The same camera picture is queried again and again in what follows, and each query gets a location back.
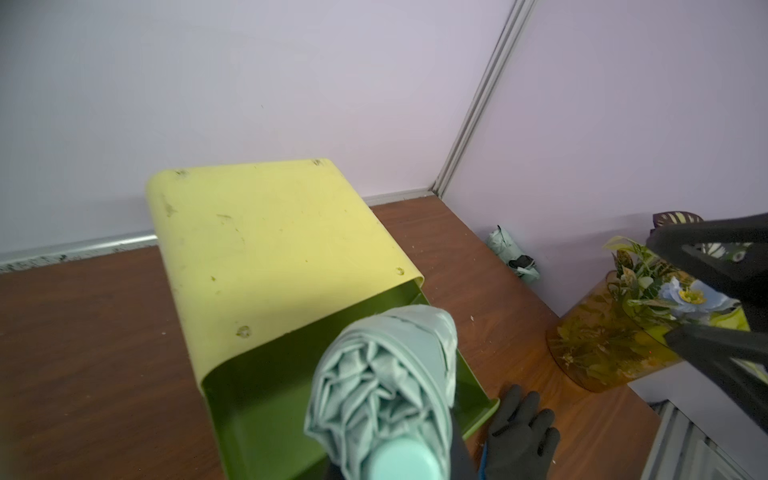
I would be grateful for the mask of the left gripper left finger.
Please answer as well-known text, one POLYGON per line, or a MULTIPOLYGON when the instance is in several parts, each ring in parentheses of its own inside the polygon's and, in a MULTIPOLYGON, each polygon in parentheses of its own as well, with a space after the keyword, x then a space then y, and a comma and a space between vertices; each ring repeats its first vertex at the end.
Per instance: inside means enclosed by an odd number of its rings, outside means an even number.
POLYGON ((744 367, 767 363, 767 335, 683 325, 664 335, 667 346, 715 383, 762 431, 767 430, 767 382, 744 367))

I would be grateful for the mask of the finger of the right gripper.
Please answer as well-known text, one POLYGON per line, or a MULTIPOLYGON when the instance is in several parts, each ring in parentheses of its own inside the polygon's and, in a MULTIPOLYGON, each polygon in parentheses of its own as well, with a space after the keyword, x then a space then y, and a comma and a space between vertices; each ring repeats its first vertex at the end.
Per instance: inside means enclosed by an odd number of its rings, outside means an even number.
POLYGON ((476 480, 477 471, 469 450, 462 438, 456 419, 452 419, 452 441, 450 447, 450 479, 476 480))

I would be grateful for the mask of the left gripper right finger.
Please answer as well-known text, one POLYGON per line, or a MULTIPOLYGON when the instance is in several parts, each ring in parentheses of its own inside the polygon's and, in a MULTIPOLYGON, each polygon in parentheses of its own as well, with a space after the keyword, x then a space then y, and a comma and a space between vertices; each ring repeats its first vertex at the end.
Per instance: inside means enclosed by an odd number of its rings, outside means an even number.
POLYGON ((767 304, 767 215, 705 221, 656 213, 647 247, 715 290, 753 306, 767 304))

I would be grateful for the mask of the mint green umbrella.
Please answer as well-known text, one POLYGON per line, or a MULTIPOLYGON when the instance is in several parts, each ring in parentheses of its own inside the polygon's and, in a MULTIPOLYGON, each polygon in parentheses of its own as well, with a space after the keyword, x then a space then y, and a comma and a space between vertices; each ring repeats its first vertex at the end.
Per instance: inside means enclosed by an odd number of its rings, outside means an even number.
POLYGON ((531 284, 540 279, 535 260, 525 254, 500 225, 487 236, 485 244, 524 283, 531 284))
POLYGON ((345 479, 447 479, 457 330, 428 305, 342 330, 314 372, 304 432, 345 479))

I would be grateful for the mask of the yellow-green drawer cabinet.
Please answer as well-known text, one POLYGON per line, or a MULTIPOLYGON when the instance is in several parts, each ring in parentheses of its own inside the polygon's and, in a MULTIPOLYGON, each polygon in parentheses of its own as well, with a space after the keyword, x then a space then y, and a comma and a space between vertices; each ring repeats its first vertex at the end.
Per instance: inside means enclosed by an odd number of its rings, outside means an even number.
MULTIPOLYGON (((225 476, 345 479, 304 432, 315 369, 350 324, 432 306, 423 275, 327 159, 164 170, 146 198, 225 476)), ((498 403, 457 354, 465 441, 498 403)))

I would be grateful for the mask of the black and blue work glove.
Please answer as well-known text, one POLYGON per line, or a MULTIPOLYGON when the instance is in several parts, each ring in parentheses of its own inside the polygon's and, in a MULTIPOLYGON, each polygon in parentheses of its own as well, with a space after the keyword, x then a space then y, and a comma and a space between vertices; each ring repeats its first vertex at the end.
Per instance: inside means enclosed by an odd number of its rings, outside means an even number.
POLYGON ((487 431, 479 479, 548 478, 561 434, 556 415, 540 408, 538 392, 511 386, 501 398, 487 431))

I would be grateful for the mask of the artificial potted plant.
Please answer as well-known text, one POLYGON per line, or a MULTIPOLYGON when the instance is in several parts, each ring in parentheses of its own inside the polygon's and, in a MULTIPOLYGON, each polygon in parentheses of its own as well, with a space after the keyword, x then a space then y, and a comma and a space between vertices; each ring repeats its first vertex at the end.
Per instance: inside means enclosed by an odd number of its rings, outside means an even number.
POLYGON ((564 373, 595 393, 680 362, 665 340, 685 325, 767 330, 767 302, 746 306, 627 237, 606 244, 614 267, 546 334, 564 373))

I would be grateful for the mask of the aluminium front rail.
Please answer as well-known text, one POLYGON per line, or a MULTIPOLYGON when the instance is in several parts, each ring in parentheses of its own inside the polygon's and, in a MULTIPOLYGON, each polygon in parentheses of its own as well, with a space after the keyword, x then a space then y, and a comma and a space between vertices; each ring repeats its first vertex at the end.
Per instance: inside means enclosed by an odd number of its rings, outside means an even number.
POLYGON ((745 468, 669 400, 650 407, 660 425, 641 479, 767 478, 767 467, 745 468))

